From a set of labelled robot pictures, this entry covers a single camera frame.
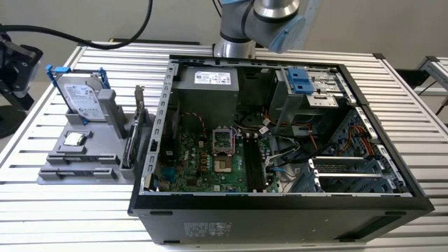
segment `blue drive bracket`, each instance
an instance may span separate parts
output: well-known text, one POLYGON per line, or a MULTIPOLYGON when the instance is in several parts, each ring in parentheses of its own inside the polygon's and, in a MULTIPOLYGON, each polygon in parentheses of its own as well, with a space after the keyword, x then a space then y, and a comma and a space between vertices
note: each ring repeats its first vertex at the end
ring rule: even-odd
POLYGON ((315 87, 304 68, 288 68, 288 80, 295 93, 311 95, 315 92, 315 87))
POLYGON ((63 94, 63 91, 62 91, 62 88, 58 84, 58 81, 56 81, 56 78, 55 78, 55 75, 59 77, 59 74, 66 74, 68 72, 71 72, 71 68, 70 67, 56 67, 55 70, 54 70, 54 66, 52 65, 48 65, 46 67, 46 70, 47 70, 47 75, 48 75, 48 78, 51 80, 51 84, 58 88, 58 91, 59 93, 62 94, 62 97, 63 97, 63 100, 66 102, 66 105, 68 107, 68 111, 71 114, 74 114, 74 111, 72 111, 72 108, 71 106, 68 105, 68 102, 66 100, 66 97, 64 97, 64 94, 63 94))
MULTIPOLYGON (((48 65, 48 66, 46 67, 46 70, 47 70, 47 75, 48 75, 48 78, 50 78, 50 80, 51 80, 51 83, 52 83, 52 85, 58 88, 58 91, 59 91, 59 93, 62 94, 63 100, 64 100, 66 105, 67 105, 67 107, 68 107, 68 112, 70 112, 71 114, 74 114, 74 110, 72 110, 71 105, 68 104, 67 99, 66 99, 66 97, 64 97, 64 95, 63 95, 63 91, 62 91, 62 88, 60 88, 60 86, 59 86, 59 84, 58 84, 56 79, 59 79, 59 76, 60 76, 60 75, 67 74, 67 73, 70 73, 70 72, 78 72, 78 70, 72 71, 72 69, 71 69, 70 67, 55 67, 55 69, 54 69, 54 66, 52 66, 52 65, 48 65)), ((104 88, 104 89, 111 89, 110 81, 108 81, 108 78, 107 78, 107 72, 106 72, 106 70, 103 69, 103 67, 98 70, 98 73, 99 73, 100 76, 102 76, 102 86, 103 86, 103 88, 104 88)), ((84 123, 84 125, 88 124, 88 122, 90 122, 88 119, 83 118, 83 123, 84 123)))

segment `slotted aluminum surface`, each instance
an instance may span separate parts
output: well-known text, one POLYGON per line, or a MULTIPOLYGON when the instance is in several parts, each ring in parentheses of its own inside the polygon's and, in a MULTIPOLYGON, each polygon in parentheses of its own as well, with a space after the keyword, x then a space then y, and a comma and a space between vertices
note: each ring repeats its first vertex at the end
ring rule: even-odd
MULTIPOLYGON (((211 55, 210 46, 132 44, 100 51, 78 48, 68 66, 108 71, 124 111, 135 107, 134 87, 146 87, 146 104, 155 112, 170 54, 211 55)), ((436 211, 366 245, 302 247, 306 244, 200 245, 162 247, 140 221, 127 215, 131 185, 46 185, 35 183, 67 119, 66 106, 50 88, 0 154, 0 251, 448 251, 448 138, 446 128, 396 77, 386 61, 371 54, 260 49, 259 59, 346 64, 383 127, 400 151, 436 211)))

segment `ram slot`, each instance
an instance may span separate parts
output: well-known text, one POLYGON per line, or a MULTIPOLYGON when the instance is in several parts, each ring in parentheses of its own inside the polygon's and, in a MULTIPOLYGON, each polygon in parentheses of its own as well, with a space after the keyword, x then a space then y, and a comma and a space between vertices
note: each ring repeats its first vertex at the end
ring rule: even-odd
POLYGON ((243 150, 248 191, 252 192, 256 190, 260 192, 266 188, 266 182, 258 139, 246 138, 243 142, 243 150))

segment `orange wire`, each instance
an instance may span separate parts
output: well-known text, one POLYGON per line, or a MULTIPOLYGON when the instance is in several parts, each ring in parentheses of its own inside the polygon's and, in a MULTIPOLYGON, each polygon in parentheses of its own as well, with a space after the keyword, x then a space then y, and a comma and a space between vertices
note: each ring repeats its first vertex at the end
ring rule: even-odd
MULTIPOLYGON (((356 126, 356 128, 360 130, 360 131, 364 131, 367 132, 367 130, 362 127, 362 126, 356 126)), ((362 138, 362 141, 366 145, 366 148, 367 148, 367 151, 370 153, 370 155, 374 155, 375 154, 375 151, 374 151, 374 148, 372 148, 372 145, 371 143, 367 141, 367 138, 362 138)))
MULTIPOLYGON (((358 125, 351 125, 348 127, 348 139, 347 139, 347 142, 344 144, 343 149, 339 151, 339 154, 342 154, 347 150, 348 146, 351 145, 351 142, 352 142, 352 129, 355 129, 358 133, 360 133, 363 131, 363 128, 360 126, 358 126, 358 125)), ((367 153, 370 155, 374 155, 374 149, 372 149, 372 146, 370 145, 367 139, 364 139, 364 138, 360 138, 360 139, 362 139, 363 145, 366 147, 367 153)))
MULTIPOLYGON (((267 109, 264 110, 264 116, 266 116, 266 118, 270 119, 270 121, 272 122, 274 125, 278 125, 278 123, 275 121, 272 121, 271 118, 268 117, 268 110, 267 109)), ((315 137, 314 137, 311 123, 306 123, 306 124, 292 123, 292 125, 296 125, 296 126, 308 126, 310 138, 311 138, 311 141, 312 141, 312 143, 315 145, 315 149, 318 150, 318 145, 316 145, 316 141, 315 141, 315 137)))

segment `motherboard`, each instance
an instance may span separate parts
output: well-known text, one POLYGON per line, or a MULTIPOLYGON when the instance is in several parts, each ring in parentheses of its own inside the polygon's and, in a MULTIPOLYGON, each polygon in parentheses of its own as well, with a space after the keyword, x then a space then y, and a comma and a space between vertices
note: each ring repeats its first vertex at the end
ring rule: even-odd
POLYGON ((182 134, 176 166, 166 166, 162 169, 160 191, 252 192, 251 181, 255 180, 254 176, 259 175, 262 190, 278 192, 275 176, 263 170, 263 162, 271 155, 268 138, 251 137, 251 140, 258 146, 259 153, 255 158, 259 160, 248 169, 246 136, 232 134, 232 131, 227 134, 219 130, 207 137, 202 134, 182 134))

